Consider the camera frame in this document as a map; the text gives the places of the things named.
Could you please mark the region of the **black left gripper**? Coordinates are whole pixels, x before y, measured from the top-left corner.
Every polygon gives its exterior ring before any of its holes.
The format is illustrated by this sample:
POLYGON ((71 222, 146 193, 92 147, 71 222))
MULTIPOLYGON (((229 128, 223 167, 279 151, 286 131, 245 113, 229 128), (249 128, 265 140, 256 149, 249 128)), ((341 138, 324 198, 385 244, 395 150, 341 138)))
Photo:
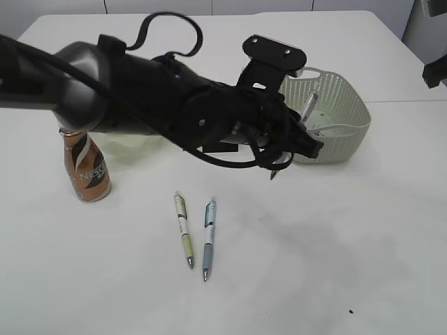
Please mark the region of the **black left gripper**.
POLYGON ((174 89, 176 142, 196 150, 214 142, 246 144, 250 137, 262 149, 317 158, 323 143, 286 106, 279 86, 182 80, 174 89))

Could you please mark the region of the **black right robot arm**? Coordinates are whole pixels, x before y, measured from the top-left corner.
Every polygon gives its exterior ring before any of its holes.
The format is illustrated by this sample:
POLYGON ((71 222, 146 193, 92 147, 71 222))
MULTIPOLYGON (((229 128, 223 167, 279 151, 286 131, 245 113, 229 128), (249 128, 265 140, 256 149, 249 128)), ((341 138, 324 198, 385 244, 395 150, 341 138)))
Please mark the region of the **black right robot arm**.
POLYGON ((422 77, 429 89, 439 86, 447 78, 447 54, 426 64, 422 77))

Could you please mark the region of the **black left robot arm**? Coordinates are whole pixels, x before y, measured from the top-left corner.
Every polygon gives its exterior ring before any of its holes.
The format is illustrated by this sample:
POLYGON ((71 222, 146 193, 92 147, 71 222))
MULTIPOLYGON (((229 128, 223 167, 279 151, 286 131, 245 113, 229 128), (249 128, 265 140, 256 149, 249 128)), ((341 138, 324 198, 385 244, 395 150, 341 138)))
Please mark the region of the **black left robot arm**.
POLYGON ((1 106, 51 110, 69 131, 161 135, 188 149, 253 140, 316 158, 323 146, 281 94, 209 80, 171 55, 136 57, 104 35, 55 54, 2 36, 1 106))

